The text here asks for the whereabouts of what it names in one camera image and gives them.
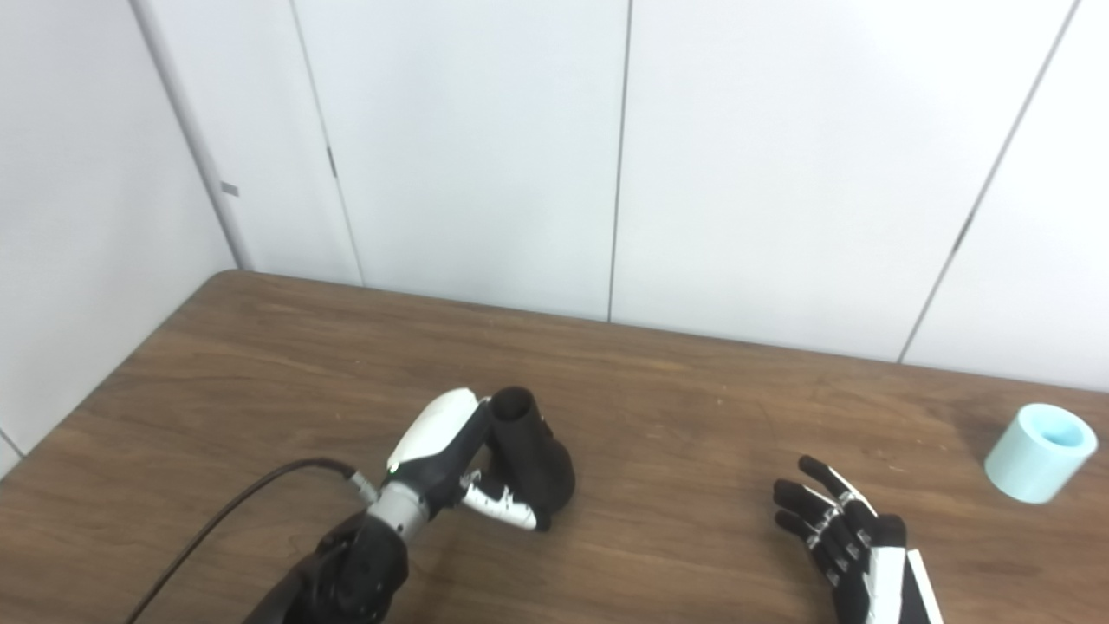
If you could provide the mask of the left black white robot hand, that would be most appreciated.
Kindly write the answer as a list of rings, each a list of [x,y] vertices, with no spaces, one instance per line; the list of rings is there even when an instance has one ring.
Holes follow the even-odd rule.
[[[470,468],[492,431],[489,399],[469,388],[437,396],[408,427],[386,462],[387,474],[369,514],[413,541],[441,510],[468,507],[523,530],[549,530],[551,520],[510,485]]]

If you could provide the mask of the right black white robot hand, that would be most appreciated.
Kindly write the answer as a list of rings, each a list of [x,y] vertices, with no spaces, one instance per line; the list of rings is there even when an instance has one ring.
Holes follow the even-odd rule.
[[[798,538],[827,581],[840,623],[942,623],[935,589],[905,521],[879,513],[832,466],[798,457],[801,473],[824,492],[779,478],[774,521]]]

